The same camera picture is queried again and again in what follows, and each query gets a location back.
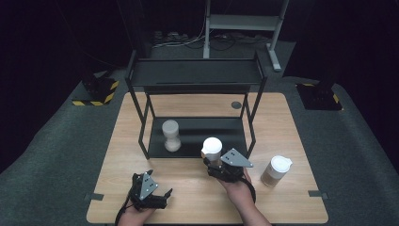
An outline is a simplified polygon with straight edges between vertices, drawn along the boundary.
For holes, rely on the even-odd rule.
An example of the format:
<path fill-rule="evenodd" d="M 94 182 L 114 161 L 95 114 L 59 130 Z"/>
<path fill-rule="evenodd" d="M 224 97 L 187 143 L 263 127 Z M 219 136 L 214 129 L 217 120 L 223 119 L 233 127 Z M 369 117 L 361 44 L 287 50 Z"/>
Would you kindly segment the person's left hand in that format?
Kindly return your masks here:
<path fill-rule="evenodd" d="M 144 226 L 154 212 L 154 209 L 137 211 L 134 207 L 122 207 L 117 214 L 115 226 Z"/>

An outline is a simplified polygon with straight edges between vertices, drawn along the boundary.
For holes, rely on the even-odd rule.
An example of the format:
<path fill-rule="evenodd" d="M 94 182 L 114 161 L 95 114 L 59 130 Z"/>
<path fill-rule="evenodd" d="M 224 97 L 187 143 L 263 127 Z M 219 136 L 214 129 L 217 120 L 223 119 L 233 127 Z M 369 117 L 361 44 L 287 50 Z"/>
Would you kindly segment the black base yellow striped edge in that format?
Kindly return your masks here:
<path fill-rule="evenodd" d="M 91 84 L 79 84 L 72 93 L 72 104 L 84 105 L 108 105 L 114 97 L 119 82 L 112 78 L 100 79 Z"/>
<path fill-rule="evenodd" d="M 320 89 L 315 84 L 305 83 L 295 85 L 302 104 L 308 110 L 340 111 L 343 106 L 332 89 Z"/>

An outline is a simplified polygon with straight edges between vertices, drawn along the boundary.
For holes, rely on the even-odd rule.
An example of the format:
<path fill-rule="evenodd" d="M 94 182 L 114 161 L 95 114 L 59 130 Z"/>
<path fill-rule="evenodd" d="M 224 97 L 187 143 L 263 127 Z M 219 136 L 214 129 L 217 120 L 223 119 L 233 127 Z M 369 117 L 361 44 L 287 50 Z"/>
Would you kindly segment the black power strip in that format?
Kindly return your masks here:
<path fill-rule="evenodd" d="M 181 43 L 188 40 L 188 36 L 186 34 L 179 34 L 177 32 L 169 32 L 167 34 L 162 31 L 155 31 L 153 34 L 153 43 L 154 44 L 173 44 L 173 43 Z"/>

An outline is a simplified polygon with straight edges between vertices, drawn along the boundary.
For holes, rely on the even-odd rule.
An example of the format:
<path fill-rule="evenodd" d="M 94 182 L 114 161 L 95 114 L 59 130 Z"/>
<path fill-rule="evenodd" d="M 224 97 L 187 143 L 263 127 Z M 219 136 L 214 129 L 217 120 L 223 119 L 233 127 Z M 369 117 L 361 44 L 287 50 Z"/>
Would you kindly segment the black metal shelf rack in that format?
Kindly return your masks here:
<path fill-rule="evenodd" d="M 191 158 L 207 137 L 217 137 L 249 157 L 256 143 L 253 121 L 262 99 L 267 75 L 263 54 L 252 58 L 150 59 L 131 56 L 125 81 L 136 107 L 141 128 L 138 144 L 145 157 Z M 238 116 L 175 116 L 183 148 L 169 153 L 161 146 L 162 123 L 155 114 L 153 95 L 242 95 Z"/>

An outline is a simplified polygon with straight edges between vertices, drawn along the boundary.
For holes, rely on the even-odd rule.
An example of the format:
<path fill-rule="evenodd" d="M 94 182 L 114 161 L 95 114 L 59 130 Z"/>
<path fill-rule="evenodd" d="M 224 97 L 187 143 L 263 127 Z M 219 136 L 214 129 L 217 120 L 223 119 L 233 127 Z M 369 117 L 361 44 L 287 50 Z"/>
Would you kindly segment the person's right hand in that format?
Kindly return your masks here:
<path fill-rule="evenodd" d="M 254 204 L 249 186 L 242 181 L 227 183 L 219 180 L 225 188 L 230 201 L 237 207 L 251 206 Z"/>

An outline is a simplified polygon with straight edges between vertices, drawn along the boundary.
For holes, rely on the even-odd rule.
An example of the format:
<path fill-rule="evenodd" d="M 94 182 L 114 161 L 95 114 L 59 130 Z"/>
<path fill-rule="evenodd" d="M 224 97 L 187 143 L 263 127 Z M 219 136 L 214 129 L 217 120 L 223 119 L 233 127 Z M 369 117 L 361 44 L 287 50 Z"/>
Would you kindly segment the white lid jar brown powder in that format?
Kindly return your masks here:
<path fill-rule="evenodd" d="M 266 186 L 275 186 L 290 170 L 293 161 L 290 158 L 275 155 L 265 168 L 261 180 Z"/>

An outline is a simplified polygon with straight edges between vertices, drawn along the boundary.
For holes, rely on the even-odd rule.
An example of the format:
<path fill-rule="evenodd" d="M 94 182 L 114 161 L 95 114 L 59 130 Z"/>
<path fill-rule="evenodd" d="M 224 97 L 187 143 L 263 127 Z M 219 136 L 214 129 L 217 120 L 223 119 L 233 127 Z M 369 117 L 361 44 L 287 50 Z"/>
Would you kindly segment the frosted lid sugar jar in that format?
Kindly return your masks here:
<path fill-rule="evenodd" d="M 182 146 L 179 138 L 179 124 L 174 120 L 167 120 L 162 124 L 162 131 L 166 138 L 165 148 L 169 152 L 177 152 Z"/>

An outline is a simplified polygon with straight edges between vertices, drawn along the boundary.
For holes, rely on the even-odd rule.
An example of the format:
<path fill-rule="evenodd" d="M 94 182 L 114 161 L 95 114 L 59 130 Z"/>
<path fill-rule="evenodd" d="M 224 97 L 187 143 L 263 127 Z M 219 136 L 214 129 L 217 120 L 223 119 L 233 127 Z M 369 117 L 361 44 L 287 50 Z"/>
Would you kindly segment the white lid jar light powder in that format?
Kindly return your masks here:
<path fill-rule="evenodd" d="M 217 137 L 208 137 L 203 141 L 201 156 L 212 165 L 218 166 L 222 150 L 222 142 Z"/>

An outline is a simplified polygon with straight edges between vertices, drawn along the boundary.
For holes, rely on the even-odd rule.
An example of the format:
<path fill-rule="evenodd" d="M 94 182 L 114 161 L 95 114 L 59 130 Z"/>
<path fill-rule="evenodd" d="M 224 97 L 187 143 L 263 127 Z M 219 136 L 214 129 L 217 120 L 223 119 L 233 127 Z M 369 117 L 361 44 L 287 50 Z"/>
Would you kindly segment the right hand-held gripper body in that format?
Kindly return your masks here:
<path fill-rule="evenodd" d="M 227 183 L 240 181 L 244 176 L 244 168 L 252 168 L 253 164 L 234 148 L 220 156 L 218 166 L 212 165 L 212 170 L 207 171 L 209 176 Z"/>

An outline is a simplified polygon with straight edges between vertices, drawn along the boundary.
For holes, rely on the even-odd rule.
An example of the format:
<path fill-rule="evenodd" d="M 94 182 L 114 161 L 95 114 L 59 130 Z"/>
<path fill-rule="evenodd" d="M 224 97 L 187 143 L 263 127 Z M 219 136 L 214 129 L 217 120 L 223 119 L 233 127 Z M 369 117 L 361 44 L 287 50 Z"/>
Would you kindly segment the grey metal stand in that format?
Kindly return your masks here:
<path fill-rule="evenodd" d="M 266 52 L 275 72 L 282 70 L 275 51 L 279 33 L 284 22 L 285 13 L 290 0 L 282 0 L 278 16 L 252 16 L 252 15 L 222 15 L 211 13 L 211 0 L 205 1 L 205 35 L 204 35 L 204 58 L 210 57 L 210 33 L 212 30 L 250 30 L 250 31 L 272 31 L 273 37 L 266 44 Z"/>

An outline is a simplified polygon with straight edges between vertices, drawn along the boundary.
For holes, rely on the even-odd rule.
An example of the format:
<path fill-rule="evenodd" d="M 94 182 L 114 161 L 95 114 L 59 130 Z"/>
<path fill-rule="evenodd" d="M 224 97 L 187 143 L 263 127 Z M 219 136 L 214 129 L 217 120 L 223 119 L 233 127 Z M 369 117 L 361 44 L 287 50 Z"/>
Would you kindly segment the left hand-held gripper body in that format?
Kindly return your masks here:
<path fill-rule="evenodd" d="M 161 201 L 161 196 L 153 195 L 158 184 L 146 172 L 132 177 L 132 187 L 129 190 L 129 200 L 136 210 L 141 209 L 165 209 L 167 202 Z"/>

